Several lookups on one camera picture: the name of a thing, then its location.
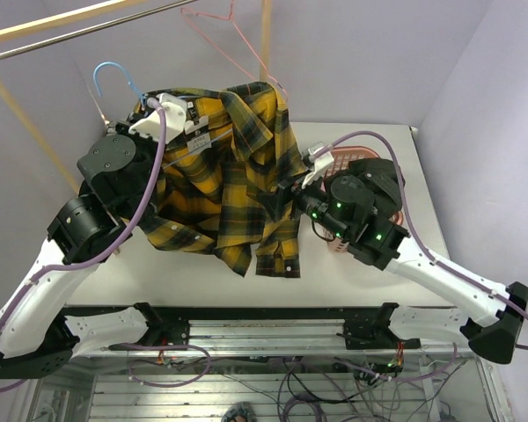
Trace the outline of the yellow plaid shirt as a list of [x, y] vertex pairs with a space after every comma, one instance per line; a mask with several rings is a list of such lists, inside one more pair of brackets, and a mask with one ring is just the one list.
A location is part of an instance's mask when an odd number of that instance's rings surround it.
[[299, 220], [287, 205], [274, 221], [259, 203], [286, 178], [304, 172], [289, 110], [271, 84], [220, 91], [170, 89], [209, 120], [210, 147], [190, 153], [185, 136], [166, 148], [156, 184], [157, 212], [139, 222], [160, 251], [214, 255], [243, 276], [300, 275]]

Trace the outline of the dark pinstriped shirt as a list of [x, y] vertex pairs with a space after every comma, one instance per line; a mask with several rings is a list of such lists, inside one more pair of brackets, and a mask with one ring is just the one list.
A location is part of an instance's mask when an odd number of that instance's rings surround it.
[[391, 160], [363, 158], [348, 165], [349, 172], [362, 180], [374, 194], [374, 207], [380, 216], [392, 219], [402, 208], [398, 175]]

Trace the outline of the pink wire hanger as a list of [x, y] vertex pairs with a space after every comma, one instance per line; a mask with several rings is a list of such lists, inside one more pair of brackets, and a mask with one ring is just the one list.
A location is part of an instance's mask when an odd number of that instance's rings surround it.
[[256, 16], [257, 43], [243, 30], [238, 19], [238, 5], [243, 1], [227, 1], [223, 13], [180, 8], [185, 23], [217, 51], [228, 63], [251, 81], [271, 83], [288, 101], [289, 94], [270, 68], [272, 45], [272, 1], [260, 1]]

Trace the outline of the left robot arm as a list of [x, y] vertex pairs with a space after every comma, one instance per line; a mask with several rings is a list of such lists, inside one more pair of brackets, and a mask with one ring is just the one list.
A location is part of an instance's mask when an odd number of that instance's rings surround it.
[[80, 194], [50, 223], [33, 266], [0, 309], [0, 380], [39, 379], [103, 346], [151, 349], [160, 342], [161, 326], [138, 305], [92, 316], [66, 316], [63, 310], [152, 213], [169, 122], [157, 105], [126, 134], [101, 138], [78, 160]]

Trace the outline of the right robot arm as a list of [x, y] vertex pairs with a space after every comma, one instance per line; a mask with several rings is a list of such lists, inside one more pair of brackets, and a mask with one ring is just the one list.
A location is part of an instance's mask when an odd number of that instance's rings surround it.
[[487, 280], [422, 248], [407, 229], [381, 216], [372, 190], [353, 175], [335, 177], [327, 189], [308, 181], [308, 175], [289, 178], [258, 200], [275, 220], [292, 204], [341, 240], [356, 260], [409, 279], [450, 303], [427, 309], [383, 305], [370, 327], [377, 346], [412, 339], [466, 342], [485, 360], [511, 363], [525, 320], [527, 286]]

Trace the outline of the pink plastic laundry basket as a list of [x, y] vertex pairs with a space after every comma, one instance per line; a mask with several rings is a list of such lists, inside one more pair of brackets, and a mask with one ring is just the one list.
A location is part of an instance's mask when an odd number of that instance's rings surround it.
[[[380, 155], [373, 149], [365, 146], [347, 146], [336, 147], [331, 151], [334, 158], [333, 164], [326, 170], [325, 177], [330, 177], [338, 171], [344, 171], [349, 167], [351, 162], [362, 159], [380, 158]], [[330, 240], [327, 245], [330, 252], [343, 253], [347, 250], [347, 245], [341, 240], [334, 240], [326, 229], [323, 229], [323, 236]]]

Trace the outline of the metal hanging rod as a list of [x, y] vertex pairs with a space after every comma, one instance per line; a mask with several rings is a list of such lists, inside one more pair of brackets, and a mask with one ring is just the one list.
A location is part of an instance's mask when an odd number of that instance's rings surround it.
[[181, 6], [185, 6], [187, 4], [194, 3], [195, 0], [184, 0], [184, 1], [178, 1], [174, 2], [172, 4], [166, 4], [163, 6], [159, 6], [156, 8], [148, 9], [146, 11], [140, 11], [134, 14], [130, 14], [121, 18], [116, 18], [110, 21], [105, 21], [100, 24], [91, 25], [86, 28], [82, 28], [70, 33], [64, 33], [46, 40], [41, 40], [39, 42], [35, 42], [32, 44], [27, 44], [22, 47], [13, 48], [11, 50], [3, 51], [0, 53], [0, 61], [10, 59], [15, 56], [31, 53], [33, 51], [37, 51], [40, 49], [43, 49], [45, 47], [51, 47], [56, 44], [61, 44], [68, 40], [74, 40], [76, 38], [83, 37], [88, 34], [97, 33], [118, 25], [124, 25], [133, 21], [136, 21], [141, 18], [147, 18], [149, 16], [159, 14], [164, 11], [169, 11], [173, 9], [177, 9]]

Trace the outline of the aluminium rail base frame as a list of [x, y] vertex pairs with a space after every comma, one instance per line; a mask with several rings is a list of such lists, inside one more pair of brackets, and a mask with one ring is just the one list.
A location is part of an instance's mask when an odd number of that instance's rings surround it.
[[114, 345], [32, 382], [24, 421], [511, 421], [466, 344], [393, 343], [369, 308], [161, 308], [153, 346]]

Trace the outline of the wooden clothes rack frame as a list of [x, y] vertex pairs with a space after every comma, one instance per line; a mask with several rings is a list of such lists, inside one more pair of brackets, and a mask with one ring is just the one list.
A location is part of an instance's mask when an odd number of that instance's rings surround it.
[[[56, 28], [65, 27], [67, 25], [74, 25], [76, 22], [81, 22], [90, 18], [96, 18], [105, 14], [115, 13], [119, 10], [124, 10], [128, 7], [136, 7], [138, 4], [143, 4], [148, 1], [104, 1], [97, 4], [86, 5], [84, 7], [65, 11], [56, 15], [47, 16], [45, 18], [38, 18], [25, 23], [8, 26], [0, 29], [0, 44], [26, 38], [32, 34], [42, 33], [45, 31], [55, 30]], [[91, 100], [93, 100], [95, 106], [99, 110], [99, 114], [103, 116], [101, 110], [96, 103], [92, 93], [90, 93], [90, 87], [86, 83], [83, 73], [80, 68], [74, 63], [69, 53], [64, 53], [70, 58], [71, 69], [74, 68], [77, 76], [82, 79], [80, 85], [85, 88], [85, 93]], [[44, 154], [51, 161], [53, 166], [59, 171], [61, 177], [66, 181], [70, 188], [77, 191], [77, 181], [70, 173], [70, 170], [62, 163], [61, 158], [56, 154], [55, 149], [48, 142], [43, 131], [36, 126], [35, 122], [29, 117], [24, 107], [22, 107], [15, 96], [6, 88], [4, 83], [0, 80], [0, 97], [4, 103], [11, 109], [16, 118], [20, 121], [23, 127], [28, 131], [31, 137], [37, 142]]]

